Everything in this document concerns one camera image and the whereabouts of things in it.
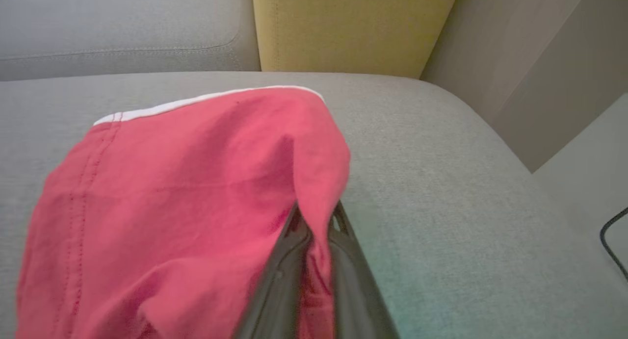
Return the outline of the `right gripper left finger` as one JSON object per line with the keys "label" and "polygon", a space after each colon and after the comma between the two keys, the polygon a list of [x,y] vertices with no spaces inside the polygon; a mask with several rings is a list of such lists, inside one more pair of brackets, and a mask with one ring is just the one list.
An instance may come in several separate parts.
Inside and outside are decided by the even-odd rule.
{"label": "right gripper left finger", "polygon": [[298,204],[286,218],[234,339],[296,339],[301,280],[312,232]]}

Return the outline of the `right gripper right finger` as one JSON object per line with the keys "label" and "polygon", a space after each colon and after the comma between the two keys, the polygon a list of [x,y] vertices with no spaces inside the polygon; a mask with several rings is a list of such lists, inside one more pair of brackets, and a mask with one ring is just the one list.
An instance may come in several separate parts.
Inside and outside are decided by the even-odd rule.
{"label": "right gripper right finger", "polygon": [[399,334],[339,201],[328,230],[337,339],[398,339]]}

